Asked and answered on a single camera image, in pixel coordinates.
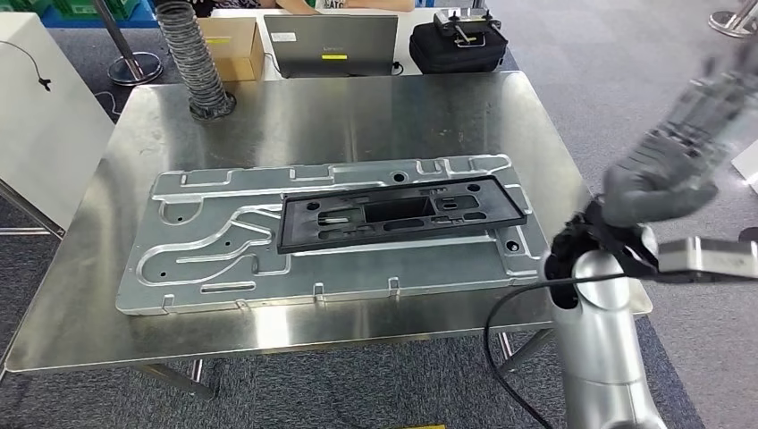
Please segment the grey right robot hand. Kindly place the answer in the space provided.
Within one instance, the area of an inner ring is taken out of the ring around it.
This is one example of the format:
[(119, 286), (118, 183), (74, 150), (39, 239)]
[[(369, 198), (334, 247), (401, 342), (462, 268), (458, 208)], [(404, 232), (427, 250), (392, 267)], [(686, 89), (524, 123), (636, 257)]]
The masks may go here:
[(713, 176), (732, 152), (726, 139), (757, 97), (757, 38), (722, 70), (707, 59), (670, 111), (603, 176), (602, 216), (615, 227), (688, 216), (709, 204)]

